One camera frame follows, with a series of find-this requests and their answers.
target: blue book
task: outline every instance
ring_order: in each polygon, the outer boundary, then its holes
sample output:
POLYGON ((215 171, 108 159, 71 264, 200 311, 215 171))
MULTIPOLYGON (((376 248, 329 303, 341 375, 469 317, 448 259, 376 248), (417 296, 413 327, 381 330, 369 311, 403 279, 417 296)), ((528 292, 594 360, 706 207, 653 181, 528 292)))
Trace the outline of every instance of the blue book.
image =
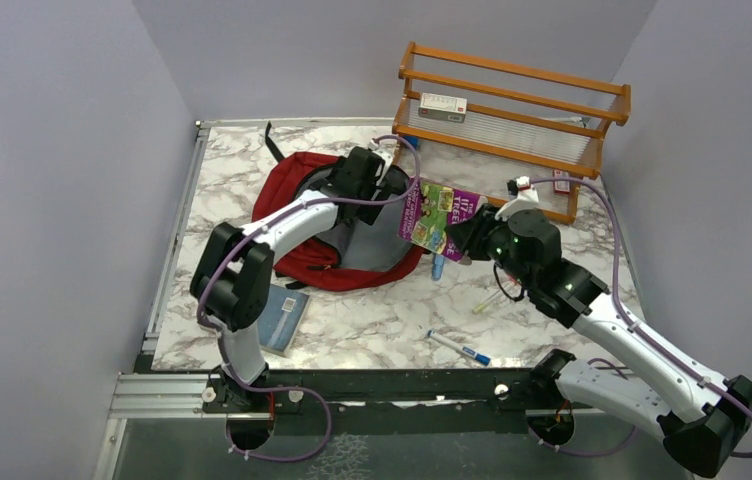
POLYGON ((308 294, 270 285, 267 305, 258 317, 258 342, 261 348, 285 356, 296 336, 308 294))

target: backpack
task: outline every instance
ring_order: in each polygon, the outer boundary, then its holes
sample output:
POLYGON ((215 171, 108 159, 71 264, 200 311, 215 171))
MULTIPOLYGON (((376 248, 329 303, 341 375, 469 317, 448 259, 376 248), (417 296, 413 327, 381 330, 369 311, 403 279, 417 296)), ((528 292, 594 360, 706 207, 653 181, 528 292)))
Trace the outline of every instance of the backpack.
MULTIPOLYGON (((264 142, 278 164, 255 201, 252 221, 291 203, 311 184, 326 178, 338 160, 311 152, 296 152, 286 158, 270 139, 271 127, 268 123, 264 142)), ((393 165, 385 180, 405 187, 410 184, 408 175, 393 165)), ((391 192, 386 198, 397 195, 391 192)), ((424 251, 397 235, 403 205, 401 201, 386 205, 373 225, 356 219, 311 237, 276 263, 277 276, 296 280, 288 288, 313 286, 332 292, 377 287, 405 277, 417 267, 424 251)))

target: purple book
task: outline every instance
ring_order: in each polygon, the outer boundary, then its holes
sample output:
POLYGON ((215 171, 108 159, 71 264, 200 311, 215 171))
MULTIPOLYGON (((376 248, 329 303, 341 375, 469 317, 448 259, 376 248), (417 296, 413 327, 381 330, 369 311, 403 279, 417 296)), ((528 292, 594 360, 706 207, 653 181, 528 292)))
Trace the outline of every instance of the purple book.
POLYGON ((398 235, 457 262, 463 255, 445 229, 469 219, 487 202, 482 195, 421 179, 406 197, 398 235))

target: marble table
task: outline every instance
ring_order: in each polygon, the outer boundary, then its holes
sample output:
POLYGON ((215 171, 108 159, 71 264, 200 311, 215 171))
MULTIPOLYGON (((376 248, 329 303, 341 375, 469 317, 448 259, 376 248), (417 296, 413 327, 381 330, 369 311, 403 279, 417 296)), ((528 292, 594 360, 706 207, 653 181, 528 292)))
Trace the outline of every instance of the marble table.
MULTIPOLYGON (((389 126, 308 126, 278 127, 272 136, 285 154, 309 150, 339 155, 384 133, 390 133, 389 126)), ((498 196, 506 195, 509 178, 551 173, 433 143, 421 145, 421 155, 425 177, 498 196)), ((409 159, 397 161, 408 165, 409 159)), ((214 336, 195 322, 196 300, 188 292, 191 275, 216 224, 249 222, 252 205, 274 164, 264 146, 263 128, 218 127, 210 132, 153 369, 211 369, 219 364, 214 336)), ((559 201, 551 192, 542 191, 542 197, 559 201)), ((562 226, 561 232, 564 255, 610 282, 611 229, 601 205, 585 189, 576 222, 562 226)), ((533 365, 552 348, 585 359, 608 356, 590 340, 544 317, 528 301, 500 298, 483 313, 473 314, 474 307, 496 291, 490 263, 448 263, 439 282, 431 280, 431 270, 431 256, 424 256, 411 275, 390 285, 348 293, 306 289, 311 302, 293 345, 286 357, 266 353, 268 363, 271 368, 479 366, 427 341, 424 336, 430 328, 490 356, 493 366, 533 365)), ((625 259, 621 297, 641 315, 625 259)))

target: wall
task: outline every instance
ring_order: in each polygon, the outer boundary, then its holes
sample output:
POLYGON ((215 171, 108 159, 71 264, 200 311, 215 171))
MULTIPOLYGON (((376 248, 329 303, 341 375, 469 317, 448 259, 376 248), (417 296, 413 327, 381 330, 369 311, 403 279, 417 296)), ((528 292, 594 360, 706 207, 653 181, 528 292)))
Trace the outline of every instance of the wall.
POLYGON ((411 40, 610 80, 655 0, 134 3, 194 114, 213 120, 393 117, 411 40))
MULTIPOLYGON (((659 0, 615 82, 632 84, 632 117, 603 175, 646 316, 752 379, 752 2, 659 0)), ((721 473, 749 478, 752 460, 721 473)))
POLYGON ((89 478, 195 127, 128 0, 0 1, 0 478, 89 478))

